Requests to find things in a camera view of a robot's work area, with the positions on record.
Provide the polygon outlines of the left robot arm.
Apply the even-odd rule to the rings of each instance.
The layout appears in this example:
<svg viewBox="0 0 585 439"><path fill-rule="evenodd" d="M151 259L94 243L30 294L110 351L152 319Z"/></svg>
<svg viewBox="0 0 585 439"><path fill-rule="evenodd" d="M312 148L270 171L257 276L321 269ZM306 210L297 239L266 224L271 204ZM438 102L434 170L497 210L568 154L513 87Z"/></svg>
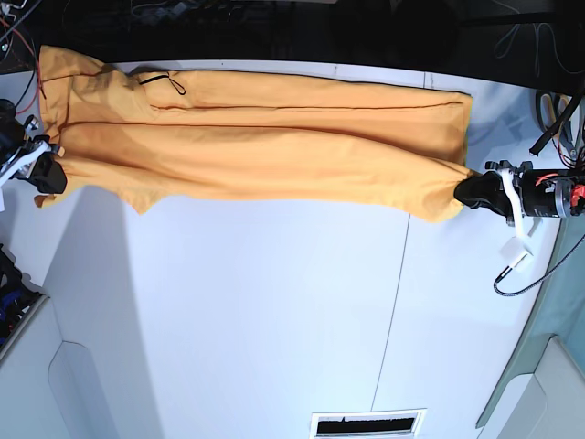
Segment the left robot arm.
<svg viewBox="0 0 585 439"><path fill-rule="evenodd" d="M523 217L565 219L584 213L584 93L537 91L534 109L541 135L529 153L537 156L552 144L561 168L489 161L484 173L456 186L456 200L470 209L489 209L511 225Z"/></svg>

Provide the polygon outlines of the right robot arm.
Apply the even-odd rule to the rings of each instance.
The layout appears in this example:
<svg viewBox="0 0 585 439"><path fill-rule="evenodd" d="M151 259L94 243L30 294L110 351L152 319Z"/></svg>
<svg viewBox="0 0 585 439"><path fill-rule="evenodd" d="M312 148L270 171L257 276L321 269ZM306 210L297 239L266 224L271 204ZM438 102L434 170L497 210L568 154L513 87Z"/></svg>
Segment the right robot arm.
<svg viewBox="0 0 585 439"><path fill-rule="evenodd" d="M39 52L34 39L25 37L20 30L25 20L38 8L36 1L3 1L1 3L1 54L6 58L18 39L31 56L31 76L27 85L35 86L31 103L45 95L41 85ZM1 184L9 180L25 181L42 195L60 195L67 187L67 177L57 161L59 146L40 132L39 119L29 112L30 106L20 107L19 102L1 101Z"/></svg>

